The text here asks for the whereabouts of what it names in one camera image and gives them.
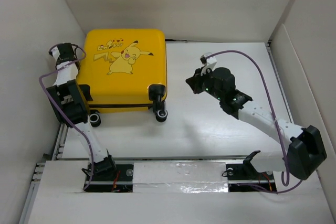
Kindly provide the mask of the yellow cartoon suitcase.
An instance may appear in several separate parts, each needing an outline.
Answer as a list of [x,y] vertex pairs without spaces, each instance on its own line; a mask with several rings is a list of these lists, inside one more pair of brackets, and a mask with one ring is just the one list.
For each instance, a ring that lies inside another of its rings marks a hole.
[[87,33],[77,83],[94,127],[102,113],[152,110],[167,119],[166,43],[154,28],[94,29]]

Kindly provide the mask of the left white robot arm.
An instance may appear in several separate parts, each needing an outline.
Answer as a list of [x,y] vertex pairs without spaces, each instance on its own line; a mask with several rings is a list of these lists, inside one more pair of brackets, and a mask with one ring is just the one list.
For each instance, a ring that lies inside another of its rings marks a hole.
[[88,99],[76,82],[80,61],[76,50],[79,46],[70,42],[52,46],[49,54],[55,60],[56,81],[48,88],[43,87],[59,122],[73,128],[81,136],[82,146],[90,158],[88,168],[82,171],[95,179],[112,180],[118,173],[117,166],[108,150],[103,149],[94,134],[93,127],[100,117],[91,114]]

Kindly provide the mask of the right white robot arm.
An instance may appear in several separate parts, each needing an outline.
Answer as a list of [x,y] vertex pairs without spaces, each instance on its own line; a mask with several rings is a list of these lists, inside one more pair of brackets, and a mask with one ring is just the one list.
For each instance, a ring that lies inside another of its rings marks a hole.
[[306,180],[327,158],[320,131],[275,119],[252,97],[236,89],[235,77],[227,68],[198,68],[186,79],[195,94],[206,92],[219,101],[222,110],[252,125],[280,145],[279,152],[253,151],[243,161],[243,174],[255,178],[263,172],[289,172]]

